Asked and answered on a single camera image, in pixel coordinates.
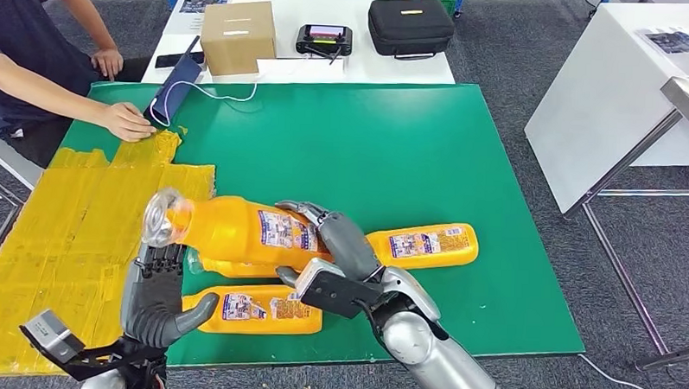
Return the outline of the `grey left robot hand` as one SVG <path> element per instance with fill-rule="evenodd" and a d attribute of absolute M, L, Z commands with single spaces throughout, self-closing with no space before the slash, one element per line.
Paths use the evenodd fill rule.
<path fill-rule="evenodd" d="M 132 339 L 153 348 L 167 348 L 207 322 L 220 297 L 213 292 L 182 307 L 183 259 L 186 246 L 141 243 L 128 264 L 119 320 Z"/>

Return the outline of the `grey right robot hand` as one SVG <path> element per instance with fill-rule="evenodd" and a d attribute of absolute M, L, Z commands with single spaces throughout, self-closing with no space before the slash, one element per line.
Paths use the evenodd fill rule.
<path fill-rule="evenodd" d="M 345 214 L 307 201 L 278 201 L 275 206 L 301 214 L 319 232 L 336 266 L 344 274 L 343 278 L 329 280 L 329 290 L 345 291 L 367 300 L 382 295 L 381 286 L 369 281 L 382 264 L 355 222 Z"/>

